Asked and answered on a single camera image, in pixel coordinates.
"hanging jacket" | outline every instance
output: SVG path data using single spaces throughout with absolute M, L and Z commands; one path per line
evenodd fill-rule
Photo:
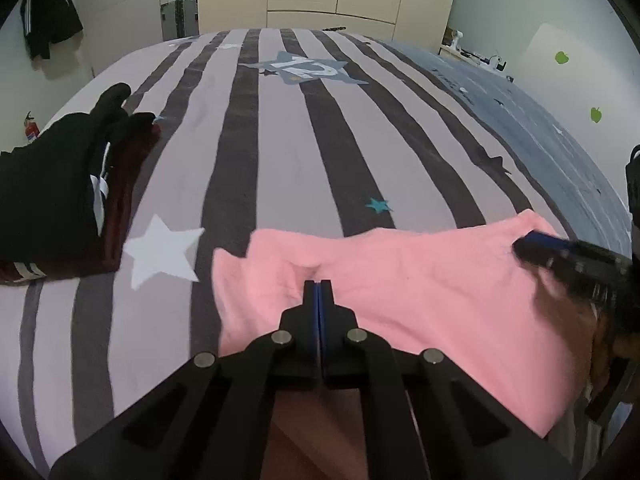
M 31 59 L 49 59 L 49 44 L 71 38 L 82 30 L 71 0 L 22 0 L 22 28 Z

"white stripe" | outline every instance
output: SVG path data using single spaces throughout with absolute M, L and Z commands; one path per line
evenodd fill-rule
M 79 278 L 46 282 L 33 346 L 33 401 L 49 466 L 76 445 L 71 380 L 71 319 Z
M 226 42 L 242 43 L 246 32 L 233 30 Z M 210 58 L 182 124 L 158 160 L 128 239 L 142 236 L 155 214 L 173 231 L 200 227 L 239 53 L 238 48 L 218 50 Z M 168 93 L 175 84 L 169 89 L 167 84 L 156 87 Z M 196 246 L 187 251 L 191 265 L 195 252 Z M 133 259 L 124 254 L 113 284 L 109 371 L 116 415 L 190 357 L 191 282 L 156 274 L 132 290 L 132 268 Z
M 295 33 L 309 57 L 333 59 L 310 31 L 296 29 Z M 449 206 L 420 159 L 360 85 L 322 82 L 338 103 L 382 197 L 393 210 L 396 228 L 430 233 L 455 229 Z
M 95 226 L 98 230 L 98 236 L 102 234 L 102 227 L 104 226 L 104 203 L 102 202 L 102 194 L 100 193 L 100 180 L 95 175 L 89 175 L 89 182 L 91 183 L 91 189 L 94 193 L 94 219 Z
M 15 270 L 17 270 L 22 276 L 22 280 L 16 280 L 16 283 L 22 282 L 25 280 L 35 280 L 36 278 L 39 278 L 37 274 L 33 274 L 29 269 L 27 269 L 27 266 L 23 263 L 14 262 L 14 266 L 15 266 Z
M 284 51 L 280 31 L 260 33 L 260 61 Z M 279 76 L 258 80 L 257 226 L 328 238 L 342 227 L 299 85 Z
M 36 264 L 29 264 L 29 266 L 31 267 L 31 270 L 35 272 L 37 275 L 39 275 L 41 278 L 44 278 L 46 276 L 46 274 L 42 272 L 42 270 L 40 270 Z
M 18 404 L 20 324 L 27 286 L 0 286 L 0 420 L 22 454 L 33 464 Z
M 158 115 L 166 105 L 166 100 L 169 97 L 169 94 L 176 87 L 178 81 L 180 81 L 180 78 L 184 74 L 184 70 L 189 66 L 191 61 L 198 57 L 202 52 L 202 49 L 207 46 L 214 36 L 215 34 L 204 34 L 191 43 L 190 46 L 185 48 L 180 56 L 175 60 L 174 64 L 172 64 L 169 70 L 167 70 L 160 78 L 160 81 L 145 93 L 136 111 L 153 112 Z
M 353 34 L 354 37 L 369 42 L 366 38 Z M 467 128 L 491 156 L 501 156 L 504 162 L 505 170 L 511 173 L 511 179 L 520 190 L 526 195 L 531 202 L 533 209 L 543 216 L 561 236 L 566 236 L 566 232 L 562 227 L 559 219 L 552 213 L 542 196 L 533 188 L 527 178 L 518 170 L 511 155 L 503 148 L 503 146 L 486 131 L 478 122 L 468 114 L 468 112 L 457 102 L 451 95 L 437 88 L 429 79 L 420 72 L 400 61 L 393 53 L 389 52 L 384 46 L 376 42 L 369 42 L 370 47 L 382 58 L 391 62 L 401 72 L 409 76 L 427 92 L 429 92 L 440 104 L 446 106 Z
M 210 41 L 212 38 L 212 34 L 205 34 L 199 40 L 194 43 L 200 44 L 200 49 L 193 55 L 193 57 L 197 56 L 200 53 L 200 50 L 203 47 L 202 42 Z M 109 67 L 108 70 L 104 70 L 99 73 L 97 77 L 91 79 L 87 83 L 87 85 L 82 88 L 82 91 L 78 92 L 75 96 L 73 96 L 69 102 L 64 105 L 58 113 L 56 113 L 49 123 L 44 127 L 43 131 L 46 130 L 49 126 L 51 126 L 55 121 L 59 120 L 64 115 L 72 114 L 75 112 L 90 112 L 92 108 L 94 108 L 95 104 L 98 102 L 100 95 L 104 92 L 105 89 L 115 85 L 116 83 L 126 82 L 132 89 L 135 91 L 144 80 L 160 65 L 162 60 L 166 58 L 169 54 L 171 54 L 176 49 L 174 44 L 170 43 L 159 43 L 154 46 L 149 46 L 146 48 L 142 48 L 141 50 L 137 50 L 123 57 L 113 65 Z M 187 47 L 178 59 L 175 64 L 182 65 L 180 61 L 185 55 L 189 57 L 191 53 L 194 52 L 193 44 L 190 47 Z M 158 87 L 163 86 L 167 92 L 171 91 L 175 87 L 175 84 L 171 85 L 171 76 L 167 77 L 168 74 L 164 74 L 164 77 L 161 79 L 162 84 L 156 84 L 153 91 L 158 91 Z M 164 95 L 164 102 L 166 101 L 167 94 Z M 159 113 L 164 107 L 164 102 L 162 102 L 159 106 L 160 108 L 156 111 Z
M 104 177 L 104 175 L 106 174 L 107 156 L 109 155 L 110 147 L 111 143 L 107 142 L 106 146 L 104 147 L 104 153 L 102 155 L 102 169 L 100 170 L 101 177 Z
M 24 24 L 28 35 L 31 32 L 31 0 L 24 6 Z
M 456 171 L 476 200 L 487 223 L 515 215 L 513 204 L 498 185 L 471 162 L 466 151 L 453 137 L 436 110 L 427 106 L 407 85 L 375 60 L 361 53 L 347 38 L 336 32 L 327 33 L 338 47 L 358 63 L 370 77 L 378 81 L 400 102 L 431 139 L 442 158 Z M 489 156 L 495 156 L 487 150 Z

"green apple sticker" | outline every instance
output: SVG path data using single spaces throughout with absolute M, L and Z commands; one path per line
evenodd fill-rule
M 556 61 L 558 62 L 558 65 L 564 65 L 569 62 L 569 56 L 561 50 L 556 54 Z
M 602 112 L 600 111 L 599 108 L 592 108 L 591 109 L 591 120 L 598 124 L 600 122 L 600 120 L 602 119 Z

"pink cloth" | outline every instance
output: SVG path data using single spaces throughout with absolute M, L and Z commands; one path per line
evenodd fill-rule
M 533 229 L 555 234 L 530 210 L 496 224 L 439 234 L 375 229 L 325 239 L 258 230 L 245 258 L 223 250 L 214 254 L 220 353 L 241 351 L 277 330 L 283 310 L 302 302 L 305 280 L 329 279 L 336 303 L 353 309 L 360 327 L 407 352 L 441 349 L 543 436 L 588 380 L 596 320 L 589 308 L 567 299 L 545 270 L 525 268 L 513 256 L 511 244 Z M 305 432 L 287 413 L 296 396 L 287 395 L 286 406 L 276 403 L 274 420 L 299 442 Z M 319 410 L 316 423 L 341 433 L 340 446 L 355 442 L 340 423 L 353 415 L 344 400 L 319 396 L 305 402 Z M 304 416 L 312 411 L 301 409 Z M 336 452 L 316 439 L 305 453 L 317 453 L 316 445 L 327 455 L 313 459 L 316 465 Z M 320 469 L 330 478 L 359 478 L 352 465 L 333 462 L 331 471 L 327 464 Z

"bed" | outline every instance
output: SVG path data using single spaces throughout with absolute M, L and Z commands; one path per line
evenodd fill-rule
M 338 32 L 232 30 L 129 54 L 52 122 L 117 82 L 162 131 L 129 240 L 172 243 L 126 246 L 115 273 L 0 288 L 0 421 L 44 477 L 215 351 L 212 252 L 242 256 L 256 228 L 440 232 L 532 208 L 562 236 L 630 254 L 625 206 L 584 150 L 516 85 L 466 64 Z

